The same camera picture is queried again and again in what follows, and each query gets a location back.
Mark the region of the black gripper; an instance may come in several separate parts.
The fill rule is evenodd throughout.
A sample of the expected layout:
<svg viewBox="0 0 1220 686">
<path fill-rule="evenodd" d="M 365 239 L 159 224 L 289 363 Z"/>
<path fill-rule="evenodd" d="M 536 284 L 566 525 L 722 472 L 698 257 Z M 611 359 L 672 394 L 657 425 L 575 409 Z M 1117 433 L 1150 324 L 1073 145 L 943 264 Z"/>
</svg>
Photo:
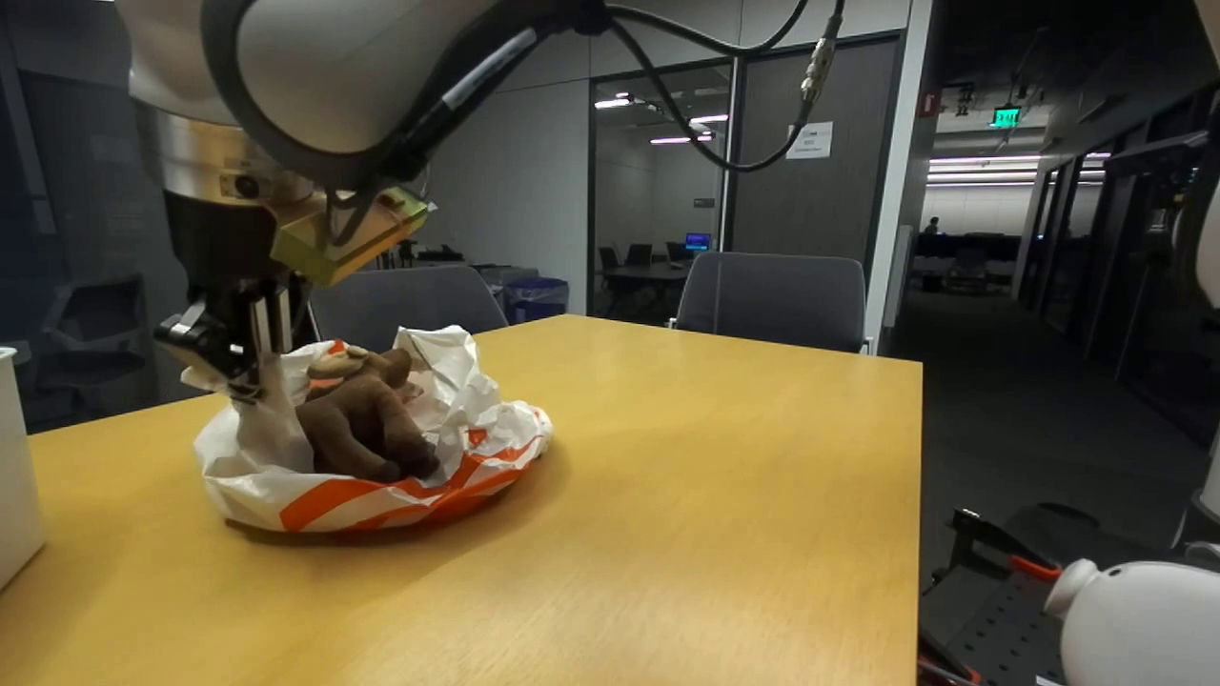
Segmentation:
<svg viewBox="0 0 1220 686">
<path fill-rule="evenodd" d="M 284 386 L 284 359 L 311 339 L 306 281 L 271 260 L 275 217 L 258 207 L 214 207 L 163 194 L 172 257 L 187 305 L 155 339 L 187 366 L 224 382 L 237 400 Z"/>
</svg>

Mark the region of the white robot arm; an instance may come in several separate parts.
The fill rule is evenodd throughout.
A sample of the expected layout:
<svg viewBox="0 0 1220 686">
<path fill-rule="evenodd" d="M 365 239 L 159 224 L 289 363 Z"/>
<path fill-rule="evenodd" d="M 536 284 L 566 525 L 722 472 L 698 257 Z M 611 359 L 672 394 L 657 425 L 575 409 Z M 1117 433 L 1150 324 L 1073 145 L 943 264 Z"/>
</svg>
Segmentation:
<svg viewBox="0 0 1220 686">
<path fill-rule="evenodd" d="M 207 386 L 258 395 L 296 342 L 311 271 L 370 260 L 375 201 L 552 34 L 606 0 L 115 0 L 127 91 L 163 192 L 187 310 L 155 339 Z"/>
</svg>

